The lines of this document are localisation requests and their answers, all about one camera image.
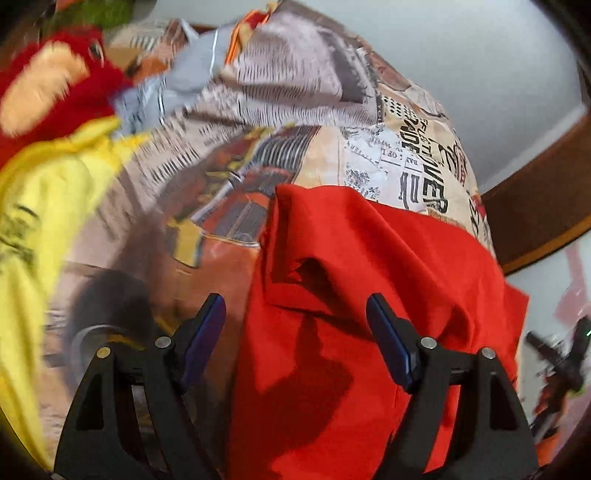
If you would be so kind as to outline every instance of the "pile of clothes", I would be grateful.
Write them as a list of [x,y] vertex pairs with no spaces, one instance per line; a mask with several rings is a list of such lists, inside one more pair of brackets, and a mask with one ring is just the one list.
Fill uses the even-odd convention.
[[211,292],[228,318],[186,403],[229,478],[371,477],[408,403],[372,293],[517,374],[527,298],[445,110],[297,2],[53,33],[0,74],[0,134],[0,407],[48,468],[96,348],[170,335]]

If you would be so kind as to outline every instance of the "red plush toy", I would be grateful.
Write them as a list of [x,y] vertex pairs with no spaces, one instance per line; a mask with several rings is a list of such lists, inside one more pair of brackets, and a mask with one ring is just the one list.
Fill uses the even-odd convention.
[[0,73],[0,168],[20,149],[113,115],[131,81],[103,53],[100,31],[60,32],[28,45]]

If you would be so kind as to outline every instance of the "red cloth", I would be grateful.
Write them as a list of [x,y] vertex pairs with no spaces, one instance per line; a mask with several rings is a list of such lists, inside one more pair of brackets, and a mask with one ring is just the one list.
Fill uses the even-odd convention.
[[[56,102],[47,116],[27,134],[16,138],[7,137],[0,129],[0,168],[27,145],[66,137],[89,120],[114,114],[109,98],[122,89],[132,86],[125,74],[104,56],[102,34],[98,30],[84,30],[79,33],[60,32],[41,44],[28,45],[10,66],[0,72],[0,98],[29,63],[32,56],[48,42],[61,41],[70,46],[72,52],[84,58],[90,75],[71,86],[67,96]],[[100,57],[91,53],[90,46],[98,44]]]
[[[409,396],[365,319],[372,293],[445,347],[493,348],[509,378],[527,297],[468,233],[347,187],[285,185],[262,237],[233,392],[230,480],[368,480]],[[428,469],[443,464],[448,397]]]

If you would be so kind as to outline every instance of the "yellow cloth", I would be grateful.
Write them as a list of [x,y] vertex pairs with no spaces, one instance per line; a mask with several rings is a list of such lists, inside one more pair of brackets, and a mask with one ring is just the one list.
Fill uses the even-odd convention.
[[47,303],[88,214],[147,135],[111,141],[112,116],[28,146],[0,170],[0,408],[23,445],[50,467],[35,381]]

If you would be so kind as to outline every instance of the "clamp jaw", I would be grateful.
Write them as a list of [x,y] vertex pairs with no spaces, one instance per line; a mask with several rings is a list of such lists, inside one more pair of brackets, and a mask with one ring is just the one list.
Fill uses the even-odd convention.
[[[197,381],[222,331],[226,305],[210,294],[198,314],[146,350],[109,343],[93,357],[74,396],[55,471],[67,480],[221,480],[181,395]],[[142,385],[168,473],[149,466],[134,409]]]
[[[536,471],[525,414],[491,348],[461,353],[420,338],[381,294],[370,296],[366,315],[392,380],[412,394],[374,480],[522,480]],[[424,473],[450,385],[461,393],[446,462]]]

